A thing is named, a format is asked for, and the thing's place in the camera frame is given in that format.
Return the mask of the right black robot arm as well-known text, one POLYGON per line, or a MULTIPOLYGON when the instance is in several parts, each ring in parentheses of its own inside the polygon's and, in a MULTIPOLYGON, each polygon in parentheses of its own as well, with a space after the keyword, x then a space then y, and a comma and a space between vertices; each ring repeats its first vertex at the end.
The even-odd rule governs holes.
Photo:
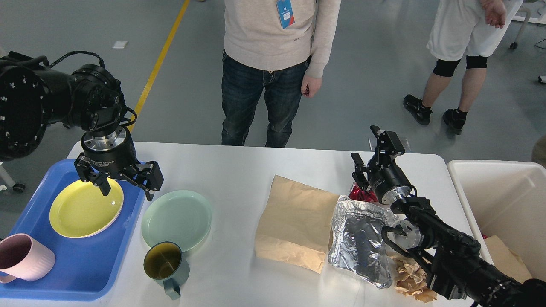
POLYGON ((429 199, 412 194, 408 181, 395 159, 404 154, 396 132, 370 127, 376 139, 375 154, 364 163, 353 152, 353 179, 362 190, 371 189, 380 203, 405 219, 384 226, 384 242, 417 262, 427 274, 427 287, 446 299, 469 297, 473 306, 540 307, 545 305, 545 282, 530 278, 521 283, 483 260, 480 243, 444 223, 429 199))

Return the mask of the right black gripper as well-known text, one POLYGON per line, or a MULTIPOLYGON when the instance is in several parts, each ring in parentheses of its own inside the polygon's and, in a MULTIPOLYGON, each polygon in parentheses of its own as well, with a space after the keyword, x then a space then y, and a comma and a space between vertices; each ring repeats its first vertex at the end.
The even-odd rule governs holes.
POLYGON ((375 154, 365 165, 360 155, 352 152, 352 177, 361 191, 367 191, 370 183, 377 200, 381 204, 392 205, 397 200, 410 197, 413 190, 404 172, 394 163, 396 157, 404 155, 406 150, 396 132, 381 130, 376 125, 371 125, 370 129, 376 138, 375 154))

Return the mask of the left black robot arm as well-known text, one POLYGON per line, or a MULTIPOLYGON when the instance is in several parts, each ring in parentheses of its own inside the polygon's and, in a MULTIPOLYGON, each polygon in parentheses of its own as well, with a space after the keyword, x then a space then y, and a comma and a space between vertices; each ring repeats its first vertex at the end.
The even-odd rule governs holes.
POLYGON ((83 152, 74 166, 80 180, 93 183, 103 196, 111 190, 107 179, 123 180, 151 201, 164 181, 160 166, 137 159, 129 131, 137 113, 125 104, 121 82, 98 61, 66 74, 54 70, 46 56, 10 51, 1 58, 1 161, 33 153, 49 125, 79 127, 83 152))

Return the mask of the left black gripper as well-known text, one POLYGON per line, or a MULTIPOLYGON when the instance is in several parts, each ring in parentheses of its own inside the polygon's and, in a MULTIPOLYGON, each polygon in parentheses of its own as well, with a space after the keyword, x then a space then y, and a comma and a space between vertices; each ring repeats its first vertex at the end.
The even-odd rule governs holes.
POLYGON ((151 202, 155 190, 164 182, 156 161, 141 162, 136 157, 134 142, 128 128, 118 126, 111 134, 82 136, 83 152, 75 159, 74 166, 81 181, 91 182, 108 196, 111 186, 108 178, 123 180, 139 187, 151 202))

